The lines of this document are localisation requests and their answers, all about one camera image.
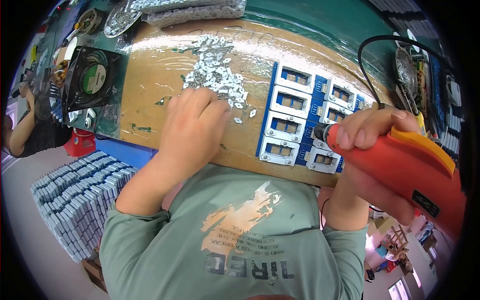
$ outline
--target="orange graphic print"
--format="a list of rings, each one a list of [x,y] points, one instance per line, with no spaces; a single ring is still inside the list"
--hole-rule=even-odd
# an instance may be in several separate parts
[[[237,207],[226,204],[215,212],[209,214],[200,229],[208,231],[208,235],[202,242],[202,249],[225,255],[225,270],[227,270],[228,253],[236,247],[237,239],[242,233],[251,230],[253,226],[262,222],[273,213],[273,208],[279,204],[278,192],[266,192],[270,184],[266,181],[254,193],[253,197]]]

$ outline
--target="wooden workbench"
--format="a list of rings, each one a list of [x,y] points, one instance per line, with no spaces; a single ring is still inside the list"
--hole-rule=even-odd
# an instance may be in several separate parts
[[[364,92],[365,108],[372,107],[373,98],[359,78],[359,67],[339,54],[306,37],[247,20],[210,20],[189,22],[173,28],[157,29],[148,24],[139,28],[128,62],[120,109],[120,139],[150,148],[158,148],[160,133],[167,115],[171,96],[180,94],[181,75],[188,74],[197,62],[192,51],[179,51],[191,45],[198,36],[212,34],[233,41],[233,73],[241,73],[248,92],[244,109],[233,108],[221,149],[212,163],[271,175],[308,184],[334,187],[337,174],[308,170],[305,166],[282,166],[260,161],[255,156],[265,104],[275,61],[285,61],[317,71],[322,77],[338,77]],[[383,102],[387,89],[373,80]],[[252,109],[256,116],[249,117]],[[233,118],[243,120],[242,124]]]

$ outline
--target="white earbud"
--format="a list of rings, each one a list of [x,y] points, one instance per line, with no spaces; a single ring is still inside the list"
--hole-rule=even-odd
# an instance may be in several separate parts
[[[89,117],[85,118],[85,128],[90,128],[92,126],[92,119]]]
[[[87,110],[87,117],[88,116],[92,117],[92,119],[95,119],[96,118],[96,112],[93,109],[89,108]]]

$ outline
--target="person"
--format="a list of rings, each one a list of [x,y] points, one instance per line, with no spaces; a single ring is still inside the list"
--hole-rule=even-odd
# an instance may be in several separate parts
[[[50,148],[63,146],[72,135],[72,128],[51,120],[35,120],[35,95],[28,83],[20,84],[20,97],[26,98],[27,111],[13,128],[12,119],[4,116],[2,146],[13,157],[27,157]]]
[[[158,153],[108,212],[100,261],[109,296],[360,299],[366,201],[404,225],[413,206],[347,162],[324,203],[322,231],[311,186],[208,164],[230,120],[227,101],[207,88],[171,99]],[[368,149],[392,125],[420,132],[411,113],[369,109],[343,120],[337,142]],[[163,210],[165,195],[185,180]]]

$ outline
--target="wooden chair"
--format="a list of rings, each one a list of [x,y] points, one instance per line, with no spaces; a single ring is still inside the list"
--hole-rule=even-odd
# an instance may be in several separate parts
[[[391,254],[393,254],[393,256],[396,256],[403,248],[408,245],[407,236],[405,235],[402,226],[398,225],[398,227],[399,230],[396,230],[392,226],[394,236],[390,236],[390,238],[388,238],[386,242],[384,240],[381,242],[381,244],[385,248],[387,248],[387,250]]]

